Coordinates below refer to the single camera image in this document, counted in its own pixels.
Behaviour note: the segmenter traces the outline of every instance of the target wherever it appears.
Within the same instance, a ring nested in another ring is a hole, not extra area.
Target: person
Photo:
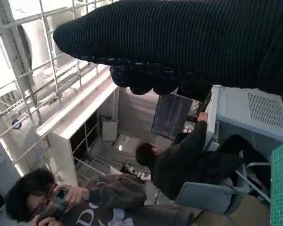
[[[61,188],[47,169],[24,175],[6,197],[7,215],[33,226],[189,226],[191,209],[178,205],[144,206],[146,193],[132,175],[93,177],[86,188],[62,185],[68,190],[68,207],[62,218],[39,216]]]
[[[180,143],[163,150],[153,144],[140,144],[135,153],[137,162],[147,166],[151,181],[171,200],[175,200],[185,182],[220,184],[231,178],[243,163],[267,162],[244,138],[233,135],[215,152],[202,152],[207,131],[207,113],[200,113],[194,130]],[[254,169],[258,179],[270,188],[270,172]]]

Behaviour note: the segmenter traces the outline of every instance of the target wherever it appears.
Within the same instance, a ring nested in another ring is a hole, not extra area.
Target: camera
[[[67,194],[68,191],[65,188],[59,189],[56,196],[53,197],[43,213],[40,215],[39,222],[48,217],[59,220],[67,208],[68,203],[65,200]]]

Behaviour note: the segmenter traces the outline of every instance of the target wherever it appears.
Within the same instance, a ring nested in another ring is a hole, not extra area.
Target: monitor screen
[[[175,140],[184,127],[192,102],[173,93],[159,96],[151,132]]]

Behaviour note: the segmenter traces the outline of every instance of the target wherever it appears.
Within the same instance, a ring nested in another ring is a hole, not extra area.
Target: black hair
[[[54,184],[54,176],[47,169],[40,168],[20,178],[5,198],[7,215],[17,222],[29,222],[33,213],[27,207],[27,197],[31,194],[46,194]]]
[[[140,144],[135,153],[136,161],[142,166],[150,166],[156,158],[153,150],[153,145],[150,143]]]

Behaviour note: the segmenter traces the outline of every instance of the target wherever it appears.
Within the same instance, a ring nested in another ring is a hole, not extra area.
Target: glasses
[[[41,203],[39,204],[34,210],[33,210],[33,217],[35,217],[36,215],[40,214],[41,211],[43,209],[45,209],[45,207],[50,203],[50,198],[52,197],[52,192],[55,189],[55,187],[57,186],[56,183],[54,183],[54,186],[50,186],[50,188],[48,189],[48,191],[45,193],[45,198],[47,199],[46,203]]]

